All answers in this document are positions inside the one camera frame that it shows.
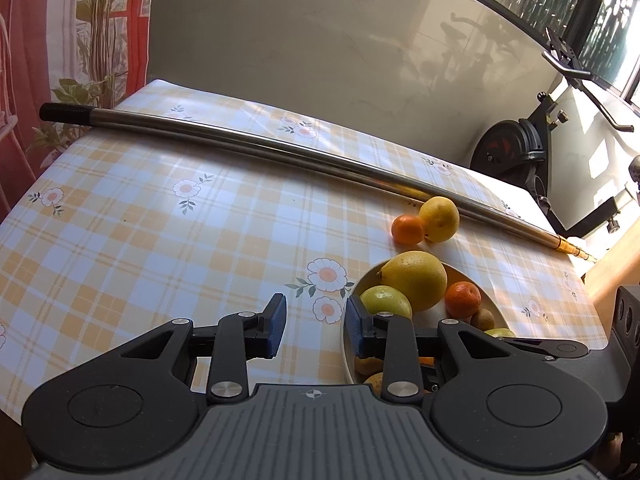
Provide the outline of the large yellow lemon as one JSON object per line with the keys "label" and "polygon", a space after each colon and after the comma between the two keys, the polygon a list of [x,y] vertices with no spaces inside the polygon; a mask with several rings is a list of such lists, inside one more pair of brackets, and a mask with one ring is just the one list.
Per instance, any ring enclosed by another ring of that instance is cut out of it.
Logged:
{"label": "large yellow lemon", "polygon": [[388,260],[378,271],[380,283],[402,292],[414,312],[434,307],[445,296],[448,278],[439,258],[410,250]]}

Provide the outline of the checkered floral tablecloth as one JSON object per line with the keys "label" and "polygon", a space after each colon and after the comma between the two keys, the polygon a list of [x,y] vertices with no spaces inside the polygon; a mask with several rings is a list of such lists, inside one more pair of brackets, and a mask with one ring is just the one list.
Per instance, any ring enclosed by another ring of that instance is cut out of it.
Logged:
{"label": "checkered floral tablecloth", "polygon": [[[156,80],[120,110],[208,122],[361,160],[488,203],[548,230],[529,195],[319,119]],[[91,130],[1,225],[1,409],[18,421],[46,380],[172,318],[216,323],[288,298],[278,356],[253,382],[344,378],[344,301],[402,249],[390,224],[412,200],[204,145]],[[570,259],[462,220],[420,246],[474,281],[521,337],[608,336]]]}

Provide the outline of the wooden furniture panel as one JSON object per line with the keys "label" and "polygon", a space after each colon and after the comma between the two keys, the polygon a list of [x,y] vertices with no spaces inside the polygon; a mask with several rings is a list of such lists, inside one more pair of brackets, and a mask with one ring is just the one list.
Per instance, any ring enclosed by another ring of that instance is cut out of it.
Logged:
{"label": "wooden furniture panel", "polygon": [[586,273],[585,289],[602,323],[610,322],[620,285],[639,284],[639,221]]}

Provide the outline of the small orange tangerine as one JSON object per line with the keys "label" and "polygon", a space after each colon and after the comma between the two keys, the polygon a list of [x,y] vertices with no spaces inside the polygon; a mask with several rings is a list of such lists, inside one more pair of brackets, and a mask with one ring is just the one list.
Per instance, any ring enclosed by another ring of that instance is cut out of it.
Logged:
{"label": "small orange tangerine", "polygon": [[482,295],[476,285],[458,281],[450,285],[444,296],[445,307],[450,318],[470,318],[482,304]]}

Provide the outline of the red plant print curtain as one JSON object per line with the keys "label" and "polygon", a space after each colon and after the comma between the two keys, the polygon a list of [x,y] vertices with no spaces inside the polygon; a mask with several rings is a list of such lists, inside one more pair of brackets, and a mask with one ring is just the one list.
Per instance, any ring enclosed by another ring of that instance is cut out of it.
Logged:
{"label": "red plant print curtain", "polygon": [[146,83],[152,0],[1,0],[1,212],[84,128],[45,102],[113,108]]}

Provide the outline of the small brown kiwi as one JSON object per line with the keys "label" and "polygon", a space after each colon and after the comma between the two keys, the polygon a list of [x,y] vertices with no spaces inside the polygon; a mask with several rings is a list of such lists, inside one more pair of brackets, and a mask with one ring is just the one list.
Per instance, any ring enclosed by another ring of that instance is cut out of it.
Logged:
{"label": "small brown kiwi", "polygon": [[485,308],[479,308],[470,318],[470,324],[486,332],[486,330],[493,330],[496,327],[496,320],[491,311]]}

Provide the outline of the black exercise bike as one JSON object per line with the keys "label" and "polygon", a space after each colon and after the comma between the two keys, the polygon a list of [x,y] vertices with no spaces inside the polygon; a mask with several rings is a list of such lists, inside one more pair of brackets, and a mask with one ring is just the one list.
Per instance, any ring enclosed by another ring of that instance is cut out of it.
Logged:
{"label": "black exercise bike", "polygon": [[[570,87],[582,92],[617,132],[632,133],[634,126],[616,122],[612,114],[585,86],[594,75],[585,70],[572,47],[551,28],[546,29],[547,47],[542,57],[564,77]],[[537,94],[538,106],[518,120],[496,122],[480,138],[470,168],[485,176],[524,188],[533,197],[556,234],[583,238],[606,226],[613,233],[620,228],[620,213],[613,196],[597,206],[574,226],[563,226],[548,199],[551,164],[551,133],[568,122],[568,116],[547,92]]]}

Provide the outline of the green lime fruit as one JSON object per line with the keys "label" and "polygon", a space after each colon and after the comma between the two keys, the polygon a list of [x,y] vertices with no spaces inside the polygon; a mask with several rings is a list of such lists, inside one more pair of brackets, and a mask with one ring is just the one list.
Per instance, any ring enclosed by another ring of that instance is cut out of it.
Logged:
{"label": "green lime fruit", "polygon": [[388,312],[412,319],[413,310],[409,299],[393,287],[376,285],[362,292],[359,298],[370,314]]}

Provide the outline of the black framed window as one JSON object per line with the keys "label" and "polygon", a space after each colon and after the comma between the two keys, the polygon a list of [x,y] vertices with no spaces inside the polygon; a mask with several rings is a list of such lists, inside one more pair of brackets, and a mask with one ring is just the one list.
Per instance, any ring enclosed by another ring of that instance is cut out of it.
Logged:
{"label": "black framed window", "polygon": [[477,0],[538,42],[551,29],[594,81],[639,110],[639,0]]}

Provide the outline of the long metal rod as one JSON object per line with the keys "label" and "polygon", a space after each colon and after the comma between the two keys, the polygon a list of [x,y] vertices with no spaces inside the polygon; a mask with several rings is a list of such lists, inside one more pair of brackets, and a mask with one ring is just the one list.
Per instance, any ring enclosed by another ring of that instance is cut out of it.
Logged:
{"label": "long metal rod", "polygon": [[477,200],[447,191],[436,184],[427,183],[398,172],[378,168],[343,156],[315,151],[306,146],[289,144],[278,139],[258,136],[239,130],[221,128],[199,122],[186,122],[160,116],[106,110],[65,103],[47,102],[40,106],[39,118],[44,122],[58,122],[72,126],[104,128],[130,133],[145,134],[154,138],[190,140],[216,146],[223,151],[272,160],[288,166],[325,174],[326,176],[355,182],[370,188],[397,195],[424,200],[430,196],[444,196],[452,200],[460,214],[498,230],[530,240],[562,254],[596,262],[597,258],[569,242],[559,234],[550,233],[523,220],[486,206]]}

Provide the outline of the yellow green passion fruit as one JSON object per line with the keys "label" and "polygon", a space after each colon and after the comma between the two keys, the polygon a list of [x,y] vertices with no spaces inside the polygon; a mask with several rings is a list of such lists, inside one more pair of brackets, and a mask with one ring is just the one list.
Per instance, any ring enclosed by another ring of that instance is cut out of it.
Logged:
{"label": "yellow green passion fruit", "polygon": [[486,334],[495,338],[515,338],[515,334],[508,328],[498,327],[486,330]]}

